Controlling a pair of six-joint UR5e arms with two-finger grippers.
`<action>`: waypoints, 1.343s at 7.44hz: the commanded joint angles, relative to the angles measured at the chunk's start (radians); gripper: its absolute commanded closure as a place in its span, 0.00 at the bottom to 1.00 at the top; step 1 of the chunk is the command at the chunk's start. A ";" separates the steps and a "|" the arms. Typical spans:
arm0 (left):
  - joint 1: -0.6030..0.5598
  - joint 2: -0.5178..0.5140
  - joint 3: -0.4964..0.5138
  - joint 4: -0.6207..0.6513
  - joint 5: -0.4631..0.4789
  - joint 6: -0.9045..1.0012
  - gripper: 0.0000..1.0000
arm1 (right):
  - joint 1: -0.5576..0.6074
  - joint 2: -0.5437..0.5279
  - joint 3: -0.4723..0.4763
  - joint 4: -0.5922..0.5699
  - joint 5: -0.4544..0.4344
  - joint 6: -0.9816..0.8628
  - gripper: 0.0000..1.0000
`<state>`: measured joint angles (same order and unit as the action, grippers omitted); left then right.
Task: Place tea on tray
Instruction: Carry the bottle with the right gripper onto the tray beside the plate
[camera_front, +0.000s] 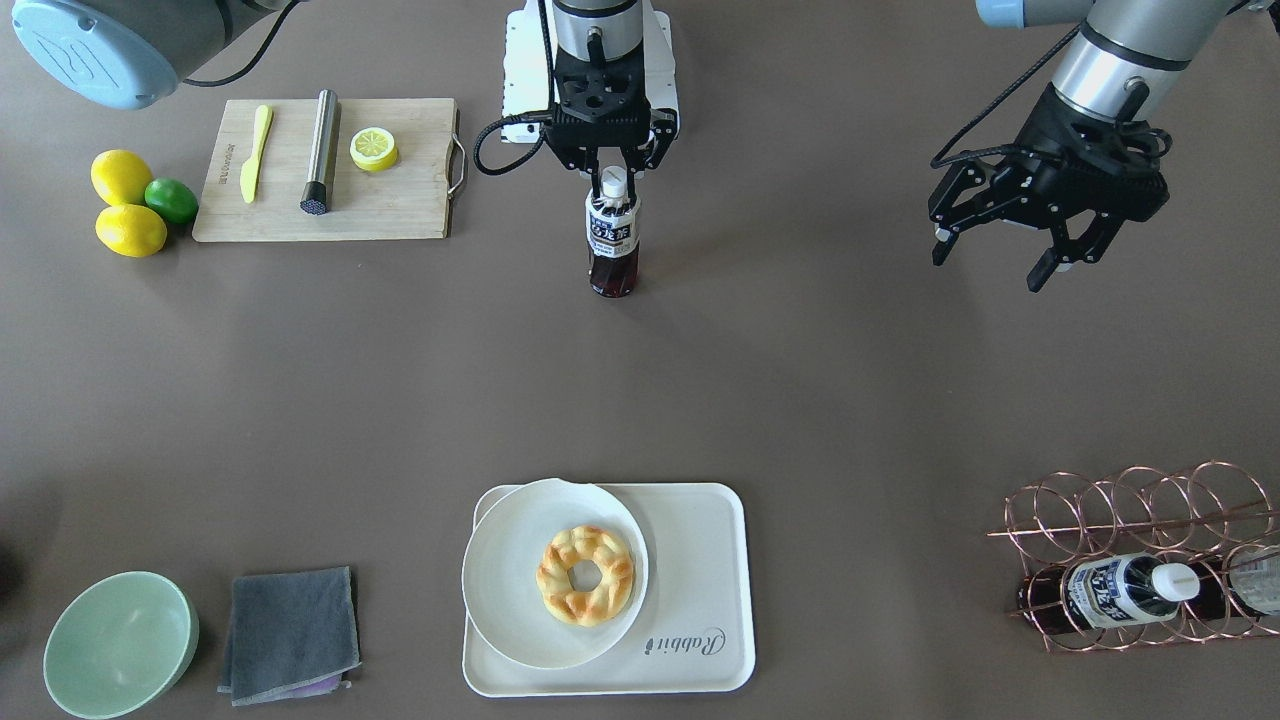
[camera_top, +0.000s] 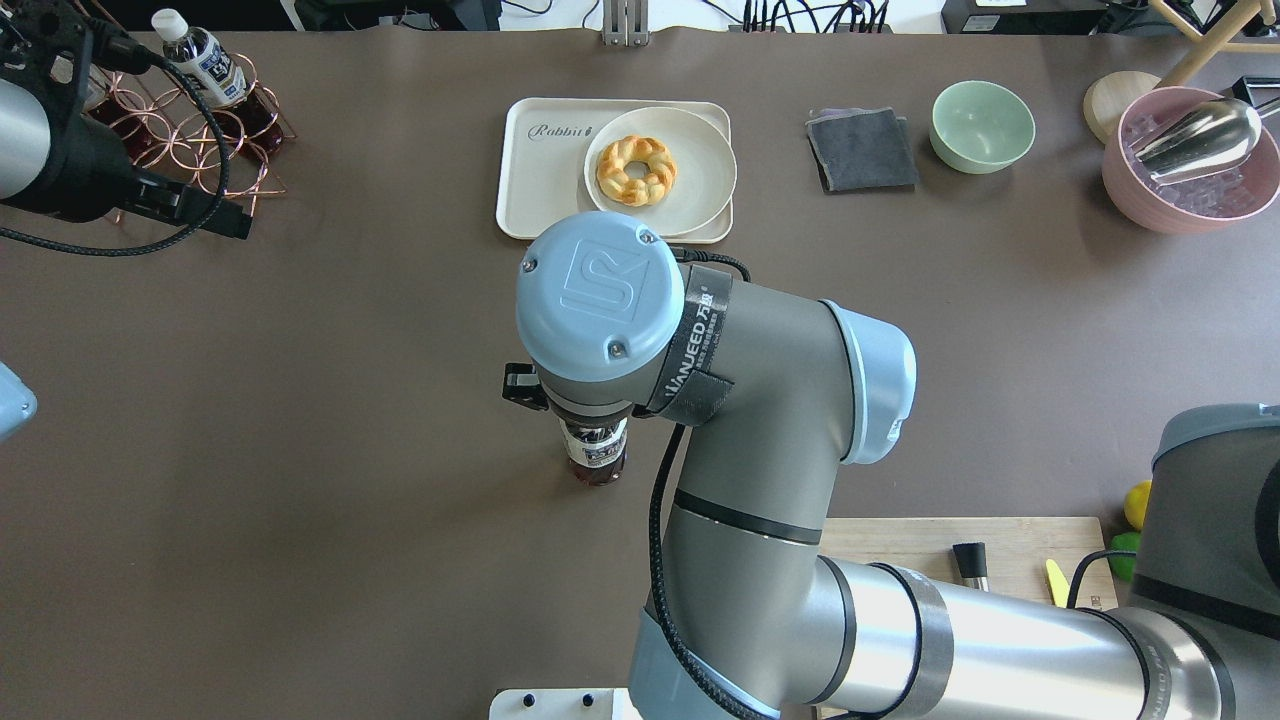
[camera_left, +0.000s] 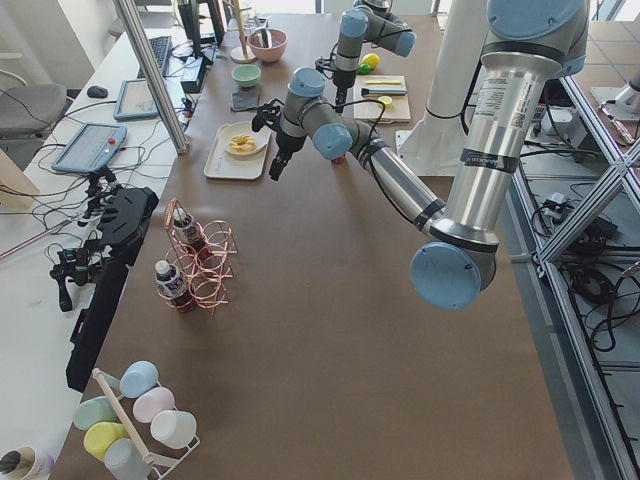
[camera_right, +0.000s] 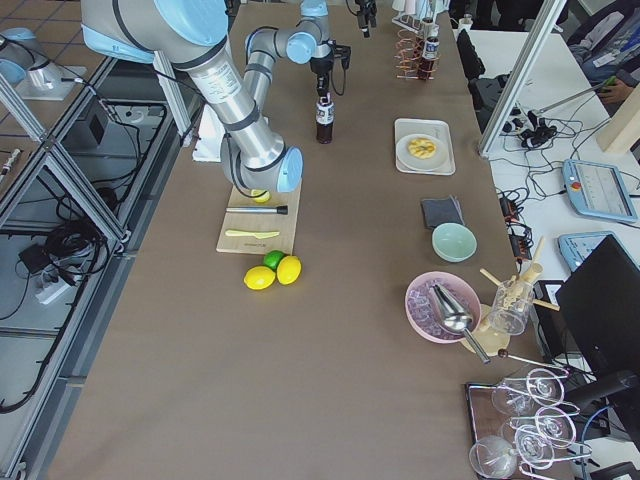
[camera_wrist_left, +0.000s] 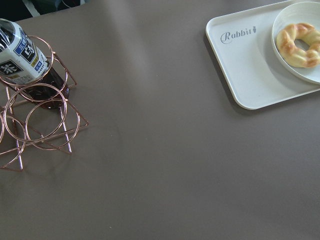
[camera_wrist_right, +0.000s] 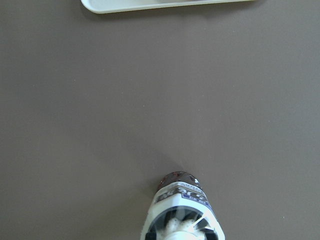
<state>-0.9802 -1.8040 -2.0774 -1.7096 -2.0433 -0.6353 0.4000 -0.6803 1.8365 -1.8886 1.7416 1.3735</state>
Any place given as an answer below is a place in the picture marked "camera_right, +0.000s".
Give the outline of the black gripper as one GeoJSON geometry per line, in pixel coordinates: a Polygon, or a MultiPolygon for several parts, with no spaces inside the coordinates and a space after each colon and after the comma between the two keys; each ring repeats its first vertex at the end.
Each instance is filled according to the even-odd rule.
{"type": "Polygon", "coordinates": [[[336,60],[339,60],[344,72],[349,69],[351,47],[336,43],[324,43],[319,46],[319,54],[310,60],[311,71],[317,75],[316,91],[319,98],[329,96],[329,73],[333,70],[336,60]]]}
{"type": "Polygon", "coordinates": [[[376,27],[377,6],[375,0],[355,0],[356,14],[359,15],[359,28],[365,38],[371,36],[371,29],[376,27]]]}

